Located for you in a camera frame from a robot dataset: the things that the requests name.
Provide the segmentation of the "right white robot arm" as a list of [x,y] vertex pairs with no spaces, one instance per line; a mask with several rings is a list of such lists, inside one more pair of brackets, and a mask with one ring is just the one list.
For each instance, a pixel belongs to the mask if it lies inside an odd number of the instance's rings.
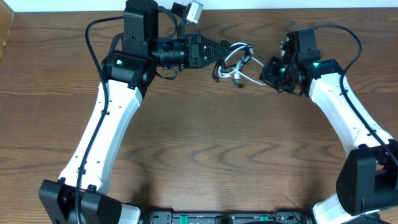
[[346,68],[322,59],[315,29],[290,32],[282,56],[271,57],[260,81],[310,98],[338,135],[346,161],[336,193],[312,207],[314,223],[375,223],[378,211],[397,206],[397,141],[378,125],[348,83]]

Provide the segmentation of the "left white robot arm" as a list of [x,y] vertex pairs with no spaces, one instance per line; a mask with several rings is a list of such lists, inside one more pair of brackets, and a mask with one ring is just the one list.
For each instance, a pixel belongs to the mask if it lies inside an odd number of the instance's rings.
[[143,223],[141,209],[108,196],[114,162],[126,129],[158,69],[181,72],[224,60],[229,47],[201,34],[186,34],[203,5],[127,1],[123,31],[96,62],[98,96],[82,139],[57,181],[45,180],[39,198],[53,223]]

